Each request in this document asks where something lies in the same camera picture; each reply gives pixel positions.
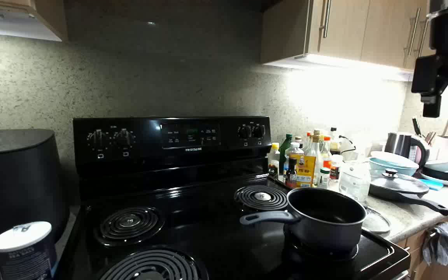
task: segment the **gray saucepan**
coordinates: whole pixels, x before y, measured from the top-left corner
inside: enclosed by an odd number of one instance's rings
[[[423,205],[443,216],[448,216],[448,209],[445,206],[421,198],[429,190],[425,183],[404,174],[397,174],[396,170],[390,168],[385,172],[371,170],[369,188],[371,195],[385,200]]]
[[[267,211],[240,218],[243,225],[258,222],[290,224],[291,232],[307,246],[333,253],[351,251],[361,238],[366,210],[357,201],[327,189],[298,188],[286,195],[287,211]]]

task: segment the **dish towel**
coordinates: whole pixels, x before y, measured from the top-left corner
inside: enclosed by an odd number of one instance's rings
[[[432,263],[448,265],[448,222],[438,223],[427,232],[429,234],[427,234],[422,248],[423,259],[428,266]]]

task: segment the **black stove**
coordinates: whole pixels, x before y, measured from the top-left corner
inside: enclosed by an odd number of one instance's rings
[[[406,251],[366,231],[350,254],[329,255],[283,224],[241,225],[286,209],[288,189],[266,173],[268,117],[73,125],[82,206],[58,280],[387,280],[409,268]]]

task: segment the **pot handle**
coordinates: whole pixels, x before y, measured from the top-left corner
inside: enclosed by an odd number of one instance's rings
[[[425,163],[428,161],[428,158],[430,157],[430,150],[426,150],[425,145],[423,145],[423,142],[421,142],[420,138],[417,138],[416,136],[411,136],[411,146],[418,146],[421,150],[421,158],[418,162],[419,168],[422,168],[425,166]]]
[[[409,202],[412,204],[418,204],[428,207],[429,209],[432,209],[433,211],[437,211],[443,216],[448,216],[448,209],[444,207],[443,205],[438,204],[437,202],[418,198],[415,194],[408,194],[408,193],[400,193],[400,195],[404,196],[406,198],[405,202]]]
[[[240,223],[242,225],[253,225],[258,222],[279,222],[284,224],[294,224],[300,218],[293,216],[285,211],[266,211],[242,216]]]

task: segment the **stove knob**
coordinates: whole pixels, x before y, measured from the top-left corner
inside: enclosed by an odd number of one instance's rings
[[[101,131],[101,129],[97,129],[93,133],[89,133],[87,137],[87,145],[94,150],[102,150],[107,147],[109,144],[108,136]]]
[[[115,133],[115,143],[122,148],[132,147],[135,143],[135,136],[130,133],[127,129],[122,129],[120,132]]]
[[[252,129],[250,126],[240,126],[238,128],[238,136],[241,139],[247,139],[252,136]]]
[[[254,126],[254,131],[252,132],[255,138],[262,138],[265,136],[265,125],[257,124]]]

